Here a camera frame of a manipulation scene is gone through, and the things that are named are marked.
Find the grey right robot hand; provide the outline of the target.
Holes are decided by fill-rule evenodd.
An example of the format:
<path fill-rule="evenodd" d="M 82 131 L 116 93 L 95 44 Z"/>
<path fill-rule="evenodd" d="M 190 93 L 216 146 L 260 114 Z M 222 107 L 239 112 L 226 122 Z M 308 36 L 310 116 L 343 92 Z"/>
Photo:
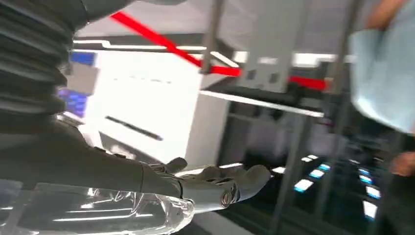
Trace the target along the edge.
<path fill-rule="evenodd" d="M 149 193 L 193 202 L 197 212 L 221 210 L 256 195 L 269 170 L 256 165 L 225 175 L 210 167 L 179 178 L 185 167 L 147 165 L 91 147 L 61 123 L 59 87 L 76 31 L 130 5 L 129 0 L 3 0 L 0 3 L 0 177 L 52 184 Z"/>

